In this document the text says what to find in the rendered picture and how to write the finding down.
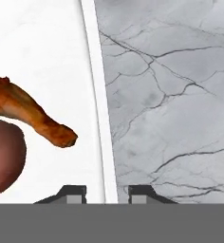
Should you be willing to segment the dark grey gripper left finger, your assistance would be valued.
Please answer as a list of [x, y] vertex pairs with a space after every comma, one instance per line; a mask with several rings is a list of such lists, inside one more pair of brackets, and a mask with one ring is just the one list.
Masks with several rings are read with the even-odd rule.
[[37, 204], [86, 204], [85, 185], [64, 185], [56, 195], [37, 201]]

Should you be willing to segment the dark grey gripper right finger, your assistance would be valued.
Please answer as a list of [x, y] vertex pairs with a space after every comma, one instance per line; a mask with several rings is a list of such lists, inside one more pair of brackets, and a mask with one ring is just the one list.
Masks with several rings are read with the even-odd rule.
[[158, 195], [151, 185], [129, 185], [128, 195], [129, 204], [175, 204], [173, 200]]

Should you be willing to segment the white tupperware container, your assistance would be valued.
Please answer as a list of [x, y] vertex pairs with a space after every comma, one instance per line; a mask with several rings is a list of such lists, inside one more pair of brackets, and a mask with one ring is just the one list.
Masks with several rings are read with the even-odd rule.
[[88, 203], [118, 200], [94, 0], [0, 0], [0, 77], [78, 136], [58, 148], [20, 122], [27, 162], [0, 203], [32, 203], [83, 185]]

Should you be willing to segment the dark red round fruit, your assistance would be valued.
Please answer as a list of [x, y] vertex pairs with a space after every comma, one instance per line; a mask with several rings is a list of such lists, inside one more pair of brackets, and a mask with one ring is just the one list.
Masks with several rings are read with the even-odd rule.
[[26, 154], [23, 131], [15, 124], [0, 120], [0, 194], [21, 175]]

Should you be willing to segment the roasted chicken drumstick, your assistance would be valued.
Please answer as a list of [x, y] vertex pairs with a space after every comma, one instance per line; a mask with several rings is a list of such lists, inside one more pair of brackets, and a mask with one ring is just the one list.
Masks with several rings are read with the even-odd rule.
[[28, 124], [57, 147], [71, 147], [78, 138], [71, 128], [53, 120], [25, 90], [13, 84], [8, 77], [0, 77], [0, 116]]

